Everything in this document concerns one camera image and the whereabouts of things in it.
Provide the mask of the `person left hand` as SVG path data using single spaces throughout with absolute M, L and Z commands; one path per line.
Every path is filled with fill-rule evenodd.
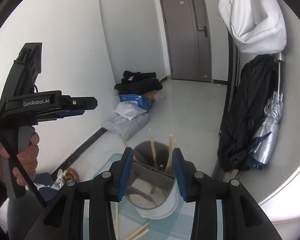
M 17 154 L 17 157 L 21 165 L 23 166 L 23 168 L 25 169 L 25 171 L 27 172 L 27 174 L 32 180 L 34 180 L 36 176 L 36 168 L 38 166 L 38 161 L 37 161 L 37 157 L 39 153 L 38 143 L 39 143 L 39 135 L 36 132 L 34 132 L 34 134 L 30 139 L 30 145 L 25 150 Z M 5 150 L 4 146 L 0 142 L 0 179 L 3 180 L 1 157 L 8 159 L 9 155 Z M 23 178 L 23 175 L 21 174 L 21 172 L 18 170 L 17 167 L 13 169 L 13 175 L 17 179 L 18 185 L 20 186 L 27 185 L 26 180 Z

